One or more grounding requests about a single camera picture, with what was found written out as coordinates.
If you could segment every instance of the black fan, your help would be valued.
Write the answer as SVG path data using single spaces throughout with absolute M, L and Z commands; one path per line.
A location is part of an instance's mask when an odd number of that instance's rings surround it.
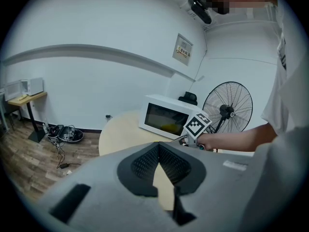
M 203 110 L 212 121 L 208 133 L 240 132 L 248 125 L 253 111 L 249 91 L 240 83 L 217 86 L 205 100 Z

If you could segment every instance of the microwave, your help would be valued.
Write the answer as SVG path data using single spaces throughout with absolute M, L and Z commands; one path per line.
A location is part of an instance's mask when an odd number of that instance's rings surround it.
M 22 94 L 31 96 L 41 92 L 43 92 L 43 78 L 41 77 L 7 83 L 4 87 L 6 101 Z
M 205 113 L 199 107 L 162 95 L 146 95 L 140 111 L 139 127 L 170 139 L 186 131 L 183 126 L 196 113 Z

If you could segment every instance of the shirt sleeve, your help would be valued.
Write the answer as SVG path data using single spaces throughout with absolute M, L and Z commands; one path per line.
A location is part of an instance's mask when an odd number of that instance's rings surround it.
M 286 70 L 278 58 L 274 86 L 272 88 L 266 107 L 261 115 L 261 118 L 266 120 L 272 126 L 277 135 L 286 131 L 289 117 L 289 112 L 284 106 L 279 95 L 279 89 L 285 81 Z

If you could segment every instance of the wood plank floor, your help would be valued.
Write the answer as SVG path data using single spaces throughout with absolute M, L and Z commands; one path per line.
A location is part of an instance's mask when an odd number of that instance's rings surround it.
M 30 122 L 14 120 L 15 131 L 10 129 L 0 139 L 0 156 L 7 175 L 16 188 L 33 201 L 60 178 L 66 176 L 68 170 L 74 172 L 79 165 L 68 168 L 56 168 L 58 165 L 57 149 L 45 136 L 38 144 L 28 139 L 33 132 Z M 65 144 L 66 152 L 62 163 L 83 164 L 99 156 L 98 133 L 84 133 L 84 139 L 75 145 Z

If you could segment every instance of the person's arm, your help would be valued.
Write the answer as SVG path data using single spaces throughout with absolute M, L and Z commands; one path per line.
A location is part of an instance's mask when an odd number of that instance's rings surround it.
M 272 126 L 267 123 L 240 133 L 204 133 L 197 143 L 209 149 L 226 149 L 235 151 L 255 151 L 256 147 L 264 143 L 270 143 L 276 137 Z

